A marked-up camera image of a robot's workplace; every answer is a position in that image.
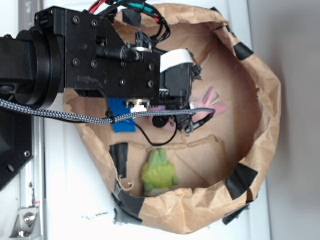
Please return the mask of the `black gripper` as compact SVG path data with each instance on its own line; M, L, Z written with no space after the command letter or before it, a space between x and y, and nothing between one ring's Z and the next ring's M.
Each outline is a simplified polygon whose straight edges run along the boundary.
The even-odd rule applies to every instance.
M50 7L35 15L46 57L49 90L74 89L82 97L120 98L128 107L185 109L201 67L187 49L162 51L143 42L125 43L102 16Z

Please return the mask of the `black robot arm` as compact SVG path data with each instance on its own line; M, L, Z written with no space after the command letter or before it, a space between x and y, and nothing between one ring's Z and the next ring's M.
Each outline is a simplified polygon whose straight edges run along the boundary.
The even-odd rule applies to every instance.
M34 26L16 38L0 39L0 93L33 108L73 89L128 107L184 109L200 73L187 49L157 49L141 31L125 43L106 17L56 6L36 13Z

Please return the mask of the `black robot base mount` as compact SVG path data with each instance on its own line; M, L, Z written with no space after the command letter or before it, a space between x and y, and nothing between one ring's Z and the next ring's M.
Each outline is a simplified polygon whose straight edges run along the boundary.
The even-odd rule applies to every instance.
M0 189L33 157L32 117L0 111Z

